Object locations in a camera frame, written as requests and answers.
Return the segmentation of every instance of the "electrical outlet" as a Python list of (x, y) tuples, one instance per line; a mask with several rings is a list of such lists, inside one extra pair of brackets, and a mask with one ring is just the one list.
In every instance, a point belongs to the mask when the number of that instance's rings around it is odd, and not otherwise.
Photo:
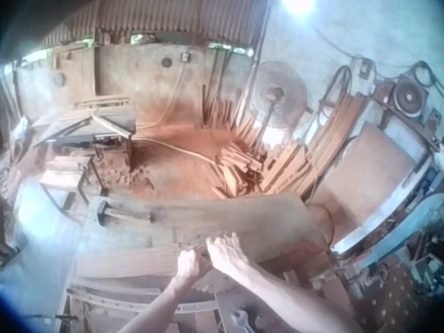
[(359, 77), (364, 80), (368, 80), (370, 72), (372, 71), (372, 62), (368, 59), (363, 59), (361, 63), (361, 68), (359, 70)]
[(181, 53), (180, 54), (180, 61), (190, 62), (191, 61), (191, 54), (188, 52)]

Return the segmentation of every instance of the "hand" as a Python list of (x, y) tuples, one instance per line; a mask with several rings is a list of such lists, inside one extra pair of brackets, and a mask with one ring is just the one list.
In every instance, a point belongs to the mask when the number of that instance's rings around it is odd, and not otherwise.
[(194, 284), (207, 274), (212, 265), (203, 257), (204, 247), (183, 250), (178, 258), (177, 278), (187, 284)]
[(230, 237), (208, 237), (207, 250), (213, 267), (232, 277), (238, 268), (248, 265), (248, 258), (242, 251), (235, 232)]

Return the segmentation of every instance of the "corrugated metal roof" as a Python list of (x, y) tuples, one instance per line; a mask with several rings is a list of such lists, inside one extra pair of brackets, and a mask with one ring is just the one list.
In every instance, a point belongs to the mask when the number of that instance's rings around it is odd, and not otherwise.
[(96, 0), (56, 27), (42, 41), (54, 46), (92, 37), (145, 32), (197, 33), (256, 47), (267, 0)]

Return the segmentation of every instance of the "wrench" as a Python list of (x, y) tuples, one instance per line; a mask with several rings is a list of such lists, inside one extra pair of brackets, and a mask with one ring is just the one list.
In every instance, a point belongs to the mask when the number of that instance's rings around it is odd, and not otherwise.
[(246, 311), (235, 310), (231, 314), (231, 319), (233, 320), (234, 324), (236, 324), (239, 327), (242, 327), (245, 333), (255, 333), (255, 331), (253, 331), (250, 324), (248, 323), (248, 314), (246, 313)]

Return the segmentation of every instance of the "concrete wall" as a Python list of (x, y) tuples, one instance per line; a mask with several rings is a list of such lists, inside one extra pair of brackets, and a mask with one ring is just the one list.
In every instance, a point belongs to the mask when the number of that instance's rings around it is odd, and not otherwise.
[[(82, 49), (72, 51), (69, 59), (59, 59), (58, 69), (52, 68), (50, 58), (17, 68), (18, 92), (24, 115), (35, 121), (44, 114), (72, 110), (75, 101), (94, 96), (93, 60), (93, 49)], [(65, 76), (62, 87), (53, 82), (57, 73)]]
[[(308, 104), (314, 110), (334, 72), (341, 65), (350, 64), (351, 59), (325, 42), (313, 26), (348, 53), (373, 59), (378, 72), (385, 76), (397, 76), (408, 69), (405, 65), (424, 60), (444, 81), (442, 1), (317, 0), (315, 12), (305, 19), (294, 17), (281, 1), (276, 1), (267, 27), (261, 62), (282, 61), (298, 71), (308, 90)], [(358, 61), (354, 65), (352, 90), (367, 94), (373, 75), (367, 81), (360, 79), (357, 76), (359, 66)], [(444, 112), (444, 100), (434, 88), (429, 91), (426, 117), (433, 107)], [(375, 123), (379, 121), (379, 108), (373, 106), (369, 105), (359, 125), (366, 117)], [(389, 124), (386, 133), (418, 159), (422, 149), (397, 119)], [(443, 135), (444, 122), (438, 129), (438, 137)], [(272, 143), (280, 142), (282, 137), (283, 134), (277, 130), (267, 130), (265, 136)]]
[[(184, 65), (180, 54), (188, 51), (191, 62)], [(219, 51), (218, 65), (223, 53)], [(172, 100), (165, 121), (171, 123), (199, 123), (202, 103), (202, 84), (210, 83), (214, 49), (194, 49), (189, 46), (147, 44), (109, 45), (99, 49), (99, 82), (101, 95), (127, 94), (131, 97), (139, 123), (157, 121)], [(161, 65), (163, 58), (173, 63)], [(252, 59), (233, 53), (225, 68), (221, 83), (221, 98), (234, 100), (236, 91), (243, 89), (248, 79)], [(65, 85), (53, 82), (56, 73), (65, 75)], [(216, 85), (220, 68), (211, 80)], [(71, 110), (74, 102), (94, 96), (94, 50), (72, 51), (68, 60), (60, 57), (58, 70), (52, 69), (51, 59), (39, 60), (17, 69), (22, 109), (31, 120), (44, 114)]]
[[(190, 52), (191, 62), (180, 61)], [(139, 123), (154, 123), (170, 104), (169, 123), (200, 122), (202, 84), (209, 86), (215, 50), (182, 45), (110, 45), (100, 50), (102, 94), (128, 94)], [(164, 68), (163, 58), (172, 59)], [(234, 99), (247, 80), (251, 59), (233, 54), (224, 71), (222, 98)]]

